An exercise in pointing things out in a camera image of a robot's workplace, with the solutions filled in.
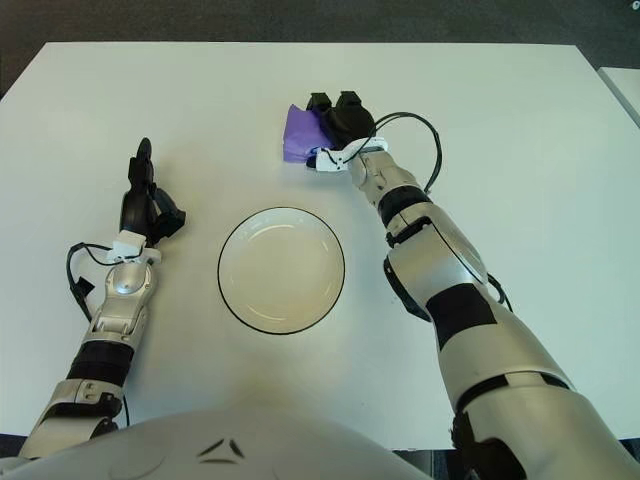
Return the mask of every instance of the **black cable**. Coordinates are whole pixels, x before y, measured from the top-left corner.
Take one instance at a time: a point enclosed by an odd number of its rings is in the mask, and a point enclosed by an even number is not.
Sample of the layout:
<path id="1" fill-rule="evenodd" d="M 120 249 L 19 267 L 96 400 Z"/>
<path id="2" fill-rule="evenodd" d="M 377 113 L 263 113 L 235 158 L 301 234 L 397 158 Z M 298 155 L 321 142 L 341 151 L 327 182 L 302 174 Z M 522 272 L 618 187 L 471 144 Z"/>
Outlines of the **black cable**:
<path id="1" fill-rule="evenodd" d="M 500 296 L 500 298 L 498 299 L 498 303 L 501 305 L 503 303 L 506 303 L 507 308 L 509 308 L 509 311 L 513 313 L 513 308 L 511 307 L 511 302 L 509 301 L 509 297 L 507 297 L 507 292 L 504 291 L 504 288 L 502 288 L 502 285 L 500 285 L 500 282 L 498 282 L 496 277 L 494 277 L 490 273 L 487 273 L 487 279 L 489 280 L 489 283 L 491 284 L 491 286 L 496 289 L 496 291 L 498 292 L 498 295 Z"/>
<path id="2" fill-rule="evenodd" d="M 127 405 L 127 397 L 122 394 L 122 403 L 124 404 L 124 416 L 127 419 L 127 427 L 131 426 L 131 420 L 129 419 L 129 405 Z"/>
<path id="3" fill-rule="evenodd" d="M 429 189 L 433 186 L 433 184 L 435 183 L 436 179 L 438 178 L 438 175 L 440 175 L 440 170 L 442 169 L 442 144 L 440 143 L 440 135 L 438 134 L 438 131 L 435 129 L 435 127 L 431 124 L 431 122 L 429 122 L 427 119 L 425 119 L 424 117 L 421 117 L 420 115 L 417 115 L 415 113 L 411 113 L 411 112 L 394 112 L 394 113 L 390 113 L 388 115 L 385 115 L 383 117 L 380 117 L 378 120 L 376 120 L 374 127 L 371 129 L 371 133 L 369 134 L 369 137 L 364 141 L 364 143 L 360 146 L 360 148 L 358 148 L 358 150 L 356 150 L 356 152 L 351 155 L 348 159 L 346 159 L 344 161 L 344 163 L 348 163 L 351 160 L 353 160 L 363 149 L 364 147 L 371 141 L 371 139 L 376 135 L 376 133 L 378 132 L 378 130 L 382 129 L 385 125 L 399 119 L 399 118 L 413 118 L 418 120 L 419 122 L 421 122 L 423 125 L 426 125 L 426 127 L 431 131 L 431 133 L 433 134 L 433 139 L 436 143 L 436 162 L 435 165 L 433 167 L 433 171 L 431 172 L 431 176 L 429 177 L 429 180 L 427 181 L 427 185 L 424 187 L 424 191 L 425 192 L 429 192 Z"/>
<path id="4" fill-rule="evenodd" d="M 69 282 L 69 288 L 71 289 L 73 298 L 76 299 L 76 302 L 80 307 L 80 310 L 82 310 L 82 313 L 84 313 L 84 316 L 87 318 L 89 323 L 91 323 L 91 320 L 92 320 L 91 312 L 89 311 L 89 307 L 87 306 L 87 303 L 85 301 L 85 296 L 86 296 L 85 291 L 80 285 L 80 282 L 84 279 L 80 277 L 81 280 L 79 280 L 77 283 L 73 279 L 73 275 L 71 273 L 71 259 L 78 251 L 84 249 L 87 251 L 87 253 L 89 254 L 89 256 L 94 262 L 96 262 L 98 265 L 102 265 L 103 267 L 113 267 L 115 265 L 120 265 L 121 263 L 124 263 L 122 260 L 113 262 L 113 263 L 102 262 L 93 255 L 93 252 L 91 251 L 92 248 L 95 248 L 97 250 L 103 250 L 103 251 L 111 250 L 109 247 L 105 247 L 104 245 L 98 245 L 95 243 L 84 243 L 84 242 L 76 243 L 67 252 L 67 264 L 66 264 L 67 281 Z M 140 249 L 140 252 L 138 252 L 137 255 L 131 255 L 124 258 L 125 260 L 133 260 L 134 258 L 138 258 L 140 255 L 142 255 L 143 250 L 144 250 L 144 246 L 142 246 L 142 248 Z M 122 395 L 122 403 L 124 405 L 124 414 L 127 422 L 127 427 L 129 427 L 131 425 L 131 421 L 129 417 L 129 405 L 127 404 L 127 397 L 124 394 Z"/>

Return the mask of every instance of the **white bracket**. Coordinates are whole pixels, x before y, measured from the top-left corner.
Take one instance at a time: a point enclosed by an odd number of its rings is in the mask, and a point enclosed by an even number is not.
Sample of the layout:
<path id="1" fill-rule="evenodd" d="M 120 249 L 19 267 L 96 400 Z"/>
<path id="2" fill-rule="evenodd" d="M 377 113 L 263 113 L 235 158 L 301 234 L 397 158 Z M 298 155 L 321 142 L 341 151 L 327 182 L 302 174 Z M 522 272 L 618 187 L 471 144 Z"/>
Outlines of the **white bracket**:
<path id="1" fill-rule="evenodd" d="M 160 263 L 162 254 L 155 248 L 145 248 L 147 237 L 128 230 L 121 230 L 113 241 L 113 248 L 107 252 L 111 263 Z"/>
<path id="2" fill-rule="evenodd" d="M 353 158 L 362 145 L 366 142 L 363 150 L 375 149 L 384 150 L 389 148 L 387 141 L 382 137 L 373 137 L 369 141 L 366 138 L 354 140 L 342 150 L 318 149 L 316 154 L 316 170 L 318 172 L 342 172 L 347 170 L 347 160 Z"/>

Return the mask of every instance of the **black arm joint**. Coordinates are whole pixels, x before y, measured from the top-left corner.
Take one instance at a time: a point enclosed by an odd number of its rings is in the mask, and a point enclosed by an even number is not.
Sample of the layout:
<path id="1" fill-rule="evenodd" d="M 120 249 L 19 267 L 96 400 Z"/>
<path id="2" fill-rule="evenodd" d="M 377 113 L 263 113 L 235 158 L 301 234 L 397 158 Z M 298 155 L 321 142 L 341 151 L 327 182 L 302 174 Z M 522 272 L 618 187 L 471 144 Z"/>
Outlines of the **black arm joint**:
<path id="1" fill-rule="evenodd" d="M 409 312 L 411 315 L 415 315 L 418 318 L 426 320 L 427 322 L 430 322 L 431 318 L 429 317 L 429 315 L 427 315 L 427 313 L 418 306 L 413 298 L 411 298 L 409 292 L 407 292 L 407 290 L 404 288 L 404 286 L 396 276 L 396 272 L 394 272 L 388 257 L 384 259 L 383 268 L 389 285 L 391 285 L 391 288 L 398 296 L 407 312 Z"/>
<path id="2" fill-rule="evenodd" d="M 465 467 L 483 480 L 522 480 L 527 478 L 522 464 L 509 447 L 498 439 L 476 442 L 469 414 L 458 413 L 451 430 L 453 445 Z"/>

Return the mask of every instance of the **robotic hand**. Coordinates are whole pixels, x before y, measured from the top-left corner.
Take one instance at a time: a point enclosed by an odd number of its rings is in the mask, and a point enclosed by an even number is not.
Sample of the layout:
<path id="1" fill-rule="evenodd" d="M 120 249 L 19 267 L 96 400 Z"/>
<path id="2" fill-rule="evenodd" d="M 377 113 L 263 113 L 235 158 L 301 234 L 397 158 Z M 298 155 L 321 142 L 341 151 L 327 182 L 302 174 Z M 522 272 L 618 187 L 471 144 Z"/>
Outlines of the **robotic hand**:
<path id="1" fill-rule="evenodd" d="M 80 243 L 70 250 L 67 275 L 71 291 L 90 324 L 67 378 L 56 386 L 21 457 L 45 457 L 118 428 L 113 418 L 122 408 L 124 381 L 142 340 L 146 304 L 156 285 L 152 265 L 161 260 L 160 252 L 151 247 L 185 222 L 185 212 L 153 182 L 147 138 L 130 160 L 129 181 L 131 189 L 122 200 L 120 233 L 107 253 L 110 263 L 106 265 L 112 268 L 105 280 L 105 300 L 93 317 L 85 303 L 93 285 L 82 277 L 73 282 L 69 269 L 71 255 L 90 246 Z"/>

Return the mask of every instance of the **white table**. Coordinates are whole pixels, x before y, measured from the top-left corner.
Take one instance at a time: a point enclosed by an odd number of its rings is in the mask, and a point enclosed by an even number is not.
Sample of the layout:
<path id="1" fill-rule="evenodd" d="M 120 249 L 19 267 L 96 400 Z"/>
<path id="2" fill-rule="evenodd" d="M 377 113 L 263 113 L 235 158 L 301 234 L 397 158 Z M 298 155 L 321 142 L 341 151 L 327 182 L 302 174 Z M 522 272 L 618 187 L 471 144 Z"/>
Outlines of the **white table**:
<path id="1" fill-rule="evenodd" d="M 640 127 L 640 70 L 602 67 L 598 73 Z"/>
<path id="2" fill-rule="evenodd" d="M 433 199 L 614 433 L 640 435 L 640 132 L 574 47 L 464 44 L 46 45 L 0 103 L 0 431 L 26 434 L 68 371 L 86 323 L 67 248 L 112 240 L 146 135 L 188 225 L 160 243 L 161 285 L 127 380 L 133 420 L 267 403 L 389 448 L 450 446 L 433 330 L 387 285 L 376 212 L 348 174 L 282 162 L 289 104 L 341 89 L 374 117 L 433 121 L 444 148 Z M 403 120 L 384 136 L 426 180 L 431 135 Z M 215 273 L 231 230 L 278 205 L 326 220 L 346 260 L 330 315 L 285 337 L 237 321 Z M 86 258 L 74 270 L 98 284 L 95 308 L 106 272 Z"/>

